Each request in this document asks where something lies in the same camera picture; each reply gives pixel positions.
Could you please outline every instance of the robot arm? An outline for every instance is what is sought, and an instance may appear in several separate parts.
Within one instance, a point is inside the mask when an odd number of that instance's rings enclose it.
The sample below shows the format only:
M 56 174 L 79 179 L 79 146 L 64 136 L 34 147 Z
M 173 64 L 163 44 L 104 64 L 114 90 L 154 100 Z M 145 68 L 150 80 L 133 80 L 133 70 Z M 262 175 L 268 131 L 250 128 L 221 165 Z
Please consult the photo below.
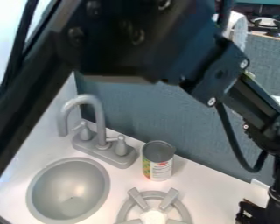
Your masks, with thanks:
M 211 0 L 52 0 L 0 87 L 0 176 L 72 71 L 101 81 L 180 85 L 218 109 L 239 158 L 225 104 L 264 150 L 254 168 L 243 157 L 241 164 L 255 172 L 268 153 L 279 159 L 280 106 L 246 72 L 249 59 L 221 36 L 214 13 Z M 272 189 L 280 194 L 278 187 Z

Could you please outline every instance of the cable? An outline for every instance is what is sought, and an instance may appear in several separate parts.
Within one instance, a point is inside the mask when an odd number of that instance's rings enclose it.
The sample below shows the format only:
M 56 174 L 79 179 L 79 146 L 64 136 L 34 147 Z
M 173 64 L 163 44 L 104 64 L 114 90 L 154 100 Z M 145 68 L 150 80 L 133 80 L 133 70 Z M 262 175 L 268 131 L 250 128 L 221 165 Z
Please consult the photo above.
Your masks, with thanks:
M 5 75 L 0 85 L 0 97 L 15 80 L 22 66 L 25 41 L 38 3 L 39 0 L 28 0 L 24 7 L 24 13 L 17 29 Z
M 266 160 L 268 156 L 268 152 L 263 150 L 260 155 L 258 156 L 258 159 L 256 160 L 255 166 L 251 167 L 249 163 L 247 162 L 246 158 L 243 156 L 241 148 L 238 144 L 238 141 L 236 140 L 235 133 L 233 131 L 233 128 L 231 126 L 231 123 L 228 118 L 228 113 L 225 110 L 224 106 L 221 103 L 218 103 L 216 105 L 216 109 L 218 111 L 219 117 L 222 121 L 223 128 L 227 134 L 228 141 L 230 143 L 230 146 L 234 152 L 235 157 L 241 164 L 241 166 L 248 172 L 259 172 L 263 168 L 264 161 Z
M 228 21 L 233 6 L 234 0 L 221 0 L 217 24 L 223 31 L 228 28 Z

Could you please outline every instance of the food can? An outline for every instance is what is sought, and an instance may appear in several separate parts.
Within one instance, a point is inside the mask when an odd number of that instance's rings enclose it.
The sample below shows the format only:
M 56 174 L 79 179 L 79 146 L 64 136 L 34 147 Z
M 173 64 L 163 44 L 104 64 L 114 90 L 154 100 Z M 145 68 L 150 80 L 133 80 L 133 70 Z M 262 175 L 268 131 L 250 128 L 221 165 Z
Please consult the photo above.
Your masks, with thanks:
M 146 143 L 142 149 L 144 176 L 153 181 L 169 179 L 175 151 L 173 146 L 164 141 Z

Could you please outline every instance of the faucet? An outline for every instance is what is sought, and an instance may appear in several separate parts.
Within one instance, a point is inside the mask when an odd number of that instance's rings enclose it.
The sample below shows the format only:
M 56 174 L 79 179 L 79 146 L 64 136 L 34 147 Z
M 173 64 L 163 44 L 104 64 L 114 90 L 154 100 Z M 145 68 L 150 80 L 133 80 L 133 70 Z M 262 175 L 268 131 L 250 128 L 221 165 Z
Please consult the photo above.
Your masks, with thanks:
M 92 105 L 94 108 L 98 144 L 96 147 L 100 150 L 106 150 L 110 147 L 111 143 L 107 142 L 106 138 L 106 123 L 104 111 L 101 101 L 91 94 L 80 94 L 72 100 L 68 101 L 61 109 L 57 116 L 58 132 L 61 137 L 68 135 L 67 118 L 69 113 L 75 106 L 82 104 Z

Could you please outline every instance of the sink basin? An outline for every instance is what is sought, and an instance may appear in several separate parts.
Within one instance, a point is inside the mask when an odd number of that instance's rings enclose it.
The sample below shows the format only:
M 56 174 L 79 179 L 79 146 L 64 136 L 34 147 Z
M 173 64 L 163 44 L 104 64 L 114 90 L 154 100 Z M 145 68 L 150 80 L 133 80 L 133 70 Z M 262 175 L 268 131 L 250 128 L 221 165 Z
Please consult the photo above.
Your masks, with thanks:
M 49 164 L 28 187 L 26 202 L 45 224 L 74 224 L 94 214 L 109 195 L 105 168 L 87 158 L 66 158 Z

